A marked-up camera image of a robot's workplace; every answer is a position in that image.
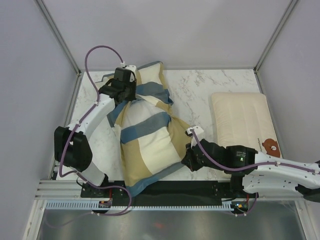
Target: bear print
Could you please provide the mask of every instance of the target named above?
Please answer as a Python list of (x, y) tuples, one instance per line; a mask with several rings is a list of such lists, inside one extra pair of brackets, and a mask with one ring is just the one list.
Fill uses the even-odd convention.
[(266, 150), (266, 154), (276, 158), (280, 158), (281, 153), (277, 141), (268, 138), (262, 143), (262, 146)]

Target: marble table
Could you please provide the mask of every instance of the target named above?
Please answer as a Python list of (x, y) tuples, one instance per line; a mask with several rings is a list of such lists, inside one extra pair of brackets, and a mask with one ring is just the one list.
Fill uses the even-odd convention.
[[(109, 71), (92, 71), (94, 82), (100, 82), (102, 76)], [(165, 70), (164, 76), (168, 84), (170, 97), (173, 100), (173, 112), (190, 125), (199, 125), (205, 131), (208, 141), (216, 140), (214, 119), (211, 116), (211, 94), (215, 92), (250, 92), (258, 93), (259, 88), (253, 70)], [(84, 74), (77, 96), (72, 121), (77, 121), (88, 106), (95, 101), (96, 93), (88, 76)], [(93, 153), (93, 161), (106, 173), (111, 181), (123, 180), (120, 144), (105, 118), (92, 134), (89, 144)], [(203, 167), (191, 172), (187, 167), (168, 175), (162, 180), (222, 180), (220, 171)], [(64, 180), (75, 180), (71, 174)]]

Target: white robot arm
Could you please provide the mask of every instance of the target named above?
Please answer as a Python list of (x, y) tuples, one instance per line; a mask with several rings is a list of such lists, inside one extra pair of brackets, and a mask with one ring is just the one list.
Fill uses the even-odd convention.
[(182, 160), (191, 171), (201, 167), (231, 174), (230, 187), (236, 193), (259, 193), (267, 197), (303, 196), (320, 202), (320, 162), (302, 163), (274, 157), (245, 146), (218, 146), (204, 139), (199, 126), (190, 127), (192, 137)]
[[(92, 151), (89, 139), (101, 121), (122, 101), (136, 99), (136, 70), (134, 65), (118, 67), (114, 77), (99, 89), (99, 101), (93, 103), (81, 119), (67, 127), (59, 126), (54, 132), (54, 157), (64, 166), (70, 167), (76, 173), (96, 186), (106, 186), (108, 176), (100, 171), (92, 161)], [(67, 142), (72, 130), (75, 129), (70, 142)]]

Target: white wall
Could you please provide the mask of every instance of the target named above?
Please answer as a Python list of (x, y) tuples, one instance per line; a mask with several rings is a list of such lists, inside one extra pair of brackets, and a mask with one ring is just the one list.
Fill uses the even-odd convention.
[(301, 0), (260, 70), (284, 157), (308, 163), (320, 160), (319, 23), (320, 1)]
[(22, 238), (76, 73), (33, 0), (0, 1), (0, 239)]
[[(289, 0), (44, 0), (77, 64), (110, 45), (127, 63), (167, 69), (253, 68)], [(117, 57), (93, 53), (91, 70)]]

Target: beige fabric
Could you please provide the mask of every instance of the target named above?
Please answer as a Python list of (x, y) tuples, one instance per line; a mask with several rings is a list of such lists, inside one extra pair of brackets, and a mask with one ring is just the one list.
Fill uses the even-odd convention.
[(218, 145), (243, 145), (281, 157), (265, 95), (218, 92), (211, 99)]
[(172, 115), (163, 69), (162, 62), (139, 69), (137, 101), (124, 102), (108, 114), (121, 140), (124, 181), (133, 196), (181, 168), (176, 163), (184, 158), (186, 144), (191, 141), (185, 134), (189, 125)]

